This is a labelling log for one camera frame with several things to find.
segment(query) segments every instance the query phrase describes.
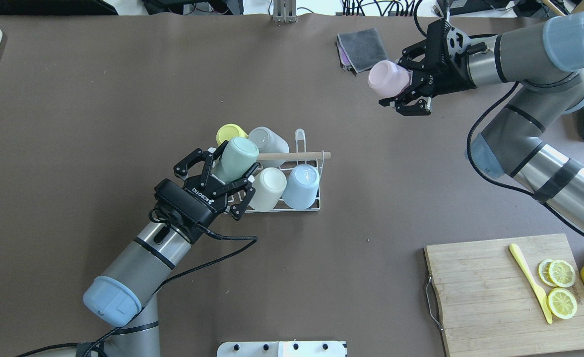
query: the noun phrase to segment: lemon slice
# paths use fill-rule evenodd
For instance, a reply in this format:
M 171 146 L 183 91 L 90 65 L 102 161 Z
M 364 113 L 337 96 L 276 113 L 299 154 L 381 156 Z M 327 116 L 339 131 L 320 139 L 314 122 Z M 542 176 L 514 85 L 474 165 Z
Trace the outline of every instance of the lemon slice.
M 574 284 L 576 274 L 573 267 L 564 260 L 554 260 L 548 265 L 548 276 L 558 287 L 568 288 Z
M 552 263 L 553 261 L 554 260 L 552 259 L 546 259 L 539 264 L 539 278 L 541 278 L 541 281 L 546 283 L 547 285 L 550 285 L 551 287 L 556 287 L 557 285 L 553 283 L 552 280 L 550 280 L 550 275 L 548 274 L 548 268 L 550 267 L 550 263 Z
M 571 292 L 563 288 L 554 288 L 548 294 L 548 307 L 557 318 L 569 319 L 576 314 L 576 299 Z

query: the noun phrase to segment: cup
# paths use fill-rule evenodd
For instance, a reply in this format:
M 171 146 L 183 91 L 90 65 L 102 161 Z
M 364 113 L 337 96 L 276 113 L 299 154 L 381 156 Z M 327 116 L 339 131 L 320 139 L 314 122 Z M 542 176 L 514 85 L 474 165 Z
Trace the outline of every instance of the cup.
M 409 86 L 410 75 L 404 67 L 385 59 L 371 68 L 367 83 L 380 97 L 390 98 Z
M 258 155 L 259 150 L 253 142 L 235 136 L 228 142 L 212 173 L 224 183 L 231 183 L 250 169 Z
M 287 187 L 283 191 L 283 201 L 294 210 L 310 208 L 319 191 L 321 175 L 312 165 L 301 164 L 294 167 L 287 178 Z
M 231 138 L 236 136 L 241 138 L 248 137 L 246 132 L 237 124 L 226 124 L 217 131 L 217 145 L 221 145 L 226 140 L 230 141 Z
M 274 131 L 266 128 L 265 126 L 259 126 L 250 131 L 248 135 L 256 147 L 258 147 L 259 152 L 274 154 L 278 152 L 290 152 L 289 145 L 283 140 L 281 136 L 276 135 Z M 283 165 L 285 160 L 265 160 L 261 161 L 260 164 L 264 167 L 280 167 Z
M 253 187 L 256 190 L 250 207 L 260 212 L 274 208 L 287 186 L 287 179 L 283 171 L 274 167 L 263 169 L 255 178 Z

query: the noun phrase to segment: black tape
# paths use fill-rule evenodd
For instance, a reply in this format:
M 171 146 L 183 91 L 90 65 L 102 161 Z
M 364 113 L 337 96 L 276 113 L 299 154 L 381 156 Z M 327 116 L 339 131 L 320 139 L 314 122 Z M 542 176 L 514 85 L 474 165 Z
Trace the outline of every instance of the black tape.
M 523 111 L 523 110 L 517 108 L 516 106 L 512 106 L 511 104 L 506 104 L 506 106 L 504 108 L 510 109 L 511 111 L 514 111 L 518 115 L 524 117 L 525 120 L 528 120 L 534 126 L 536 126 L 537 129 L 539 129 L 541 131 L 541 133 L 545 132 L 545 126 L 543 124 L 541 124 L 541 122 L 539 122 L 539 120 L 535 119 L 532 115 L 528 114 L 526 111 Z
M 139 237 L 135 237 L 133 241 L 136 242 L 137 244 L 140 244 L 142 248 L 146 249 L 149 253 L 155 255 L 155 257 L 158 258 L 159 260 L 162 260 L 162 263 L 166 264 L 166 266 L 169 267 L 171 270 L 175 268 L 175 265 L 172 264 L 172 262 L 167 257 L 164 257 L 160 252 L 158 252 L 155 248 L 151 247 L 151 245 L 148 244 L 147 242 L 142 241 L 141 239 L 139 239 Z
M 532 195 L 532 198 L 536 199 L 541 205 L 543 205 L 566 187 L 582 168 L 583 166 L 578 161 L 573 159 L 568 160 L 568 162 L 566 162 L 566 164 L 563 165 L 554 176 L 550 177 L 550 180 L 544 183 L 544 185 Z
M 76 357 L 83 357 L 83 355 L 87 353 L 87 350 L 91 348 L 92 344 L 93 343 L 79 343 L 78 346 L 76 346 Z
M 500 45 L 501 35 L 497 36 L 497 38 L 494 40 L 494 65 L 497 69 L 497 75 L 499 76 L 500 81 L 507 83 L 508 80 L 506 79 L 505 75 L 503 75 L 503 70 L 501 68 Z
M 131 328 L 120 328 L 114 335 L 126 335 L 132 334 L 133 332 L 140 332 L 144 330 L 148 330 L 149 328 L 153 328 L 160 325 L 160 321 L 155 321 L 151 323 L 147 323 L 146 325 L 138 326 L 138 327 L 131 327 Z

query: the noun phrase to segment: brown table surface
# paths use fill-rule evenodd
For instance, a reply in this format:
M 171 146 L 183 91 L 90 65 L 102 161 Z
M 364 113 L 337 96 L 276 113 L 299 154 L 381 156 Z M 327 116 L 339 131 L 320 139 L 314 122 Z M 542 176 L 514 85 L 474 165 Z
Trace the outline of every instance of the brown table surface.
M 469 34 L 529 23 L 454 20 Z M 357 357 L 443 356 L 423 294 L 426 245 L 566 233 L 582 267 L 584 238 L 464 158 L 469 127 L 510 85 L 401 117 L 366 74 L 339 68 L 335 36 L 370 27 L 392 59 L 422 39 L 412 18 L 0 17 L 0 356 L 108 330 L 83 292 L 146 226 L 153 187 L 228 122 L 289 142 L 303 128 L 308 150 L 331 151 L 323 206 L 219 217 L 215 230 L 260 240 L 163 289 L 166 357 L 293 339 L 346 341 Z M 577 119 L 544 138 L 584 164 Z M 239 246 L 202 238 L 176 271 Z

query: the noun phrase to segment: robotiq logo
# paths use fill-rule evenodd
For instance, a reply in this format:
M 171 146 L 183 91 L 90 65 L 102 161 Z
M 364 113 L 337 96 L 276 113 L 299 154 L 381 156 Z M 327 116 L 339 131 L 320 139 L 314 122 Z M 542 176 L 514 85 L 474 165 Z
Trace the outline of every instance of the robotiq logo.
M 195 193 L 197 196 L 201 197 L 204 201 L 206 201 L 206 203 L 208 203 L 209 205 L 212 205 L 212 203 L 214 202 L 214 199 L 209 199 L 208 197 L 205 196 L 205 194 L 199 192 L 196 188 L 193 187 L 193 193 Z

